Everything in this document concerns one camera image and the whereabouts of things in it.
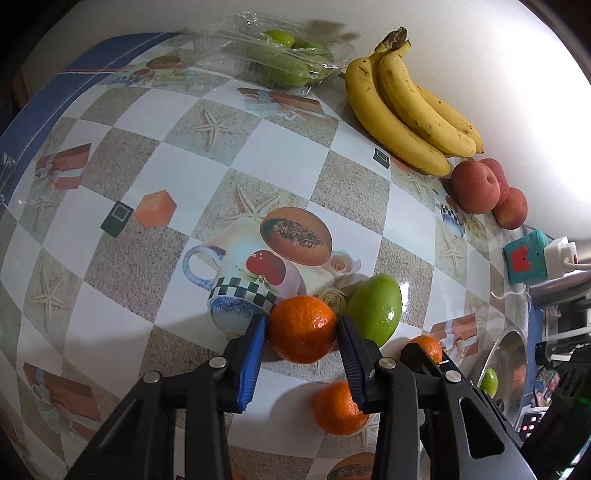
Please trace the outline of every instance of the stainless steel bowl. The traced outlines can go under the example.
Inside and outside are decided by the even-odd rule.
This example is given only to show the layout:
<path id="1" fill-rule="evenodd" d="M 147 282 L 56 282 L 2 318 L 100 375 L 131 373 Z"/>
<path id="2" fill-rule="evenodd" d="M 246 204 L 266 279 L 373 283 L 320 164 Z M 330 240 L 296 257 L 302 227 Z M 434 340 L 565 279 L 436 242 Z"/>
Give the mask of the stainless steel bowl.
<path id="1" fill-rule="evenodd" d="M 489 355 L 482 355 L 478 360 L 469 378 L 479 388 L 489 367 L 496 372 L 499 379 L 499 388 L 493 400 L 497 404 L 502 400 L 505 417 L 515 426 L 524 395 L 527 367 L 525 338 L 521 330 L 515 326 L 505 329 Z"/>

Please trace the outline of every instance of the wall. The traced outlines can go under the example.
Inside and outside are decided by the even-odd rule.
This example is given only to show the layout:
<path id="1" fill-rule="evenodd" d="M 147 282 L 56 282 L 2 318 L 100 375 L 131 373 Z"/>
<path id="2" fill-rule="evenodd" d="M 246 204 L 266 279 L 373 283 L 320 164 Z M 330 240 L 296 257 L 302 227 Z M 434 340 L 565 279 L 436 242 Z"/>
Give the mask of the wall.
<path id="1" fill-rule="evenodd" d="M 486 156 L 525 192 L 528 223 L 552 236 L 591 238 L 591 86 L 518 0 L 82 0 L 31 53 L 25 78 L 35 92 L 104 38 L 197 28 L 245 10 L 341 24 L 362 54 L 404 25 L 413 78 L 479 128 Z"/>

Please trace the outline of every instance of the bunch of bananas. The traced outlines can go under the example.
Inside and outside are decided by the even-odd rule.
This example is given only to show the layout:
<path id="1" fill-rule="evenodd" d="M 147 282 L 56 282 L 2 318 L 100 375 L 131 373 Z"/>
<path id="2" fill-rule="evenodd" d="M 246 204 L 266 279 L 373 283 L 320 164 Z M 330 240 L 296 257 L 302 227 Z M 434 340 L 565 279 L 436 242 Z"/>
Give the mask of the bunch of bananas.
<path id="1" fill-rule="evenodd" d="M 363 127 L 384 147 L 422 172 L 443 177 L 450 172 L 446 155 L 482 153 L 482 138 L 457 110 L 413 82 L 402 61 L 409 48 L 401 27 L 369 57 L 351 62 L 347 97 Z"/>

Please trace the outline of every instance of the silver screw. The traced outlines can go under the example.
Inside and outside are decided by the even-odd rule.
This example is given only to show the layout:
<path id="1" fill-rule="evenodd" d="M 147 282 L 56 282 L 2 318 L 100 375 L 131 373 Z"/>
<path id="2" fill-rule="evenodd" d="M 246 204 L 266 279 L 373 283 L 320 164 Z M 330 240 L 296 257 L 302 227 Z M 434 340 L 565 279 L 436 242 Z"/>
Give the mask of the silver screw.
<path id="1" fill-rule="evenodd" d="M 459 383 L 462 381 L 462 375 L 460 372 L 456 372 L 455 370 L 448 370 L 445 372 L 445 378 L 451 383 Z"/>
<path id="2" fill-rule="evenodd" d="M 386 368 L 388 370 L 394 368 L 396 366 L 396 360 L 394 358 L 390 358 L 388 356 L 383 356 L 378 360 L 378 365 L 382 368 Z"/>
<path id="3" fill-rule="evenodd" d="M 222 356 L 215 356 L 209 361 L 209 366 L 212 368 L 224 368 L 228 361 Z"/>
<path id="4" fill-rule="evenodd" d="M 160 380 L 160 374 L 152 370 L 151 372 L 144 374 L 143 380 L 146 383 L 156 383 L 158 380 Z"/>

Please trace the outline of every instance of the orange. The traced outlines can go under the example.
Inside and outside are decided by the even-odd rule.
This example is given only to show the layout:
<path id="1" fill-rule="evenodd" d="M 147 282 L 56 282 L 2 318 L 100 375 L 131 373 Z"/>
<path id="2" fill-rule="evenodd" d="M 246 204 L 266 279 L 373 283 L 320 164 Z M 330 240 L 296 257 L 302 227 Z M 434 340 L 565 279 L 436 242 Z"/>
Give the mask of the orange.
<path id="1" fill-rule="evenodd" d="M 337 382 L 320 390 L 314 399 L 314 419 L 318 426 L 332 435 L 350 435 L 368 422 L 351 398 L 347 382 Z"/>
<path id="2" fill-rule="evenodd" d="M 431 357 L 435 363 L 443 360 L 443 350 L 438 341 L 430 335 L 419 335 L 418 337 L 409 340 L 408 343 L 417 343 L 421 346 L 423 351 Z"/>
<path id="3" fill-rule="evenodd" d="M 326 303 L 299 296 L 282 301 L 269 317 L 267 338 L 277 355 L 295 364 L 313 364 L 332 350 L 337 319 Z"/>

